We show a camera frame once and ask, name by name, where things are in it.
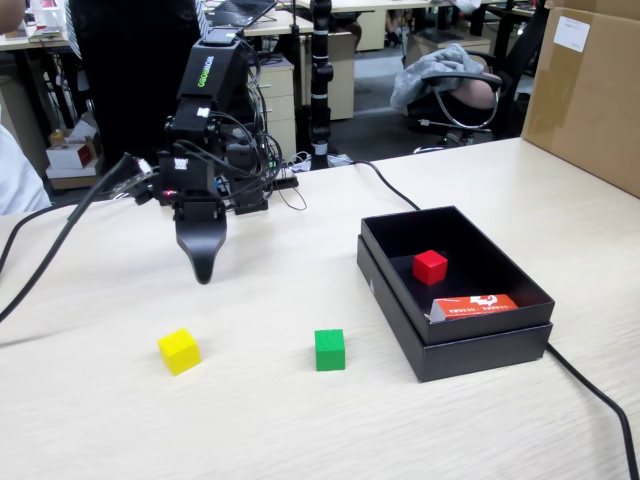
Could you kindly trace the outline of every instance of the red cube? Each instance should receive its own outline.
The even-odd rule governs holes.
[[[413,276],[426,285],[433,285],[447,276],[448,263],[442,255],[429,250],[414,257]]]

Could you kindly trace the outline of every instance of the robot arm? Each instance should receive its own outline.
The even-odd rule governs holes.
[[[266,210],[265,188],[280,170],[245,47],[237,28],[215,28],[193,46],[176,114],[165,127],[169,149],[158,154],[152,189],[136,196],[138,203],[153,197],[174,209],[178,245],[201,284],[211,280],[226,239],[227,209]]]

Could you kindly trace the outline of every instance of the orange box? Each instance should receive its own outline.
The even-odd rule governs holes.
[[[504,310],[515,310],[518,306],[508,295],[483,295],[480,297],[436,298],[431,307],[431,323],[440,323],[458,318],[485,315]]]

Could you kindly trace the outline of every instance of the green cube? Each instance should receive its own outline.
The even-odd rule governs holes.
[[[316,330],[316,370],[344,370],[342,330]]]

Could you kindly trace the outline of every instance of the black box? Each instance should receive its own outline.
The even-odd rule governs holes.
[[[435,250],[447,278],[413,277],[413,257]],[[555,302],[455,207],[362,220],[358,265],[420,381],[542,357]],[[507,294],[517,310],[431,324],[435,298]]]

